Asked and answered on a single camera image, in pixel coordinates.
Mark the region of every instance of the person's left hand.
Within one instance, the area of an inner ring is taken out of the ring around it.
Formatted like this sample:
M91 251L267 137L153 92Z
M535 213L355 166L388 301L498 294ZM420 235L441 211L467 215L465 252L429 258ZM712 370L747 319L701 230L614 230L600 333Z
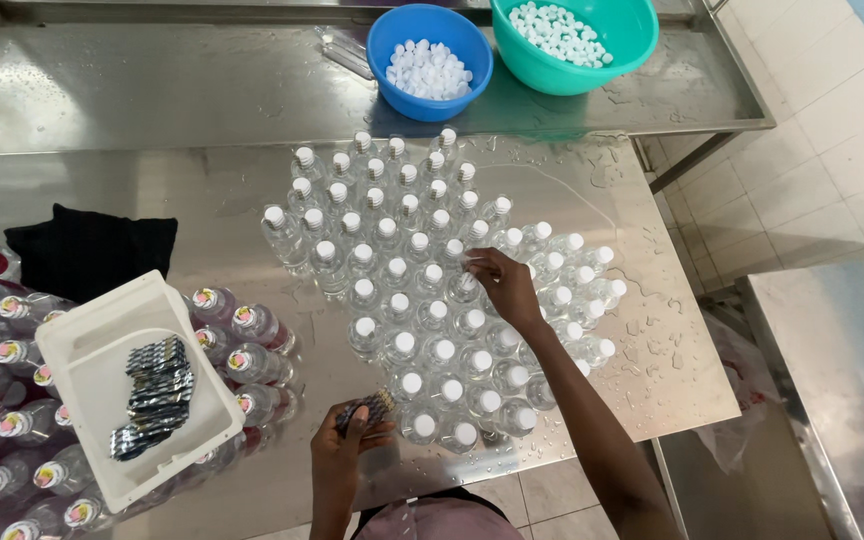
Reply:
M335 428L335 417L349 403L333 405L312 437L312 538L330 538L336 533L342 538L353 517L359 455L395 442L389 435L376 436L392 431L395 422L366 430L369 408L365 405L355 410L343 438Z

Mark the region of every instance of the white plastic tray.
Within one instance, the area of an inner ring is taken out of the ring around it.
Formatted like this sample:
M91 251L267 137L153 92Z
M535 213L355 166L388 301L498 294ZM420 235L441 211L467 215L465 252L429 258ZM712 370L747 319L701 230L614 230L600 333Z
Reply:
M110 434L126 425L129 350L176 335L195 376L189 418L137 458L109 456ZM193 461L242 431L245 415L198 345L179 291L158 270L41 325L35 341L113 512L124 510Z

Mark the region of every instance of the teal plastic bowl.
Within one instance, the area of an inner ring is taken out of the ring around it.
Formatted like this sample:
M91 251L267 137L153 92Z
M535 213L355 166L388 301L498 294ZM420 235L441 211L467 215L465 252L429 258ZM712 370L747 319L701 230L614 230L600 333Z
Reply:
M512 75L527 87L557 96L586 93L645 63L659 41L659 18L651 0L535 1L536 7L562 6L599 36L613 60L607 67L582 67L547 55L509 22L523 0L489 0L499 55Z

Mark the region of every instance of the tiled floor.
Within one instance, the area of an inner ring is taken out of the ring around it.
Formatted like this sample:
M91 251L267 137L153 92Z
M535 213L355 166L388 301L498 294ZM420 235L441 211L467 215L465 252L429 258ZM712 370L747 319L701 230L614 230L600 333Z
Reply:
M465 485L495 504L525 540L618 540L577 459ZM352 516L345 538L358 524ZM251 540L305 540L308 523Z
M864 25L847 0L730 0L719 18L777 126L655 197L692 289L864 259ZM642 141L654 172L708 135Z

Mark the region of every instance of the person's arm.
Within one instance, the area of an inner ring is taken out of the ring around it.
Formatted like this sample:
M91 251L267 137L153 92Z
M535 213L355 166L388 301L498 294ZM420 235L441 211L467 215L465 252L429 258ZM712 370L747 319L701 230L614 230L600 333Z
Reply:
M395 422L379 423L366 430L369 408L355 409L345 437L335 428L335 417L350 401L333 405L312 437L312 530L309 540L342 540L353 519L353 500L359 481L359 455L395 442Z
M582 470L619 537L680 538L652 469L543 319L528 266L495 248L466 254L466 269L538 358Z

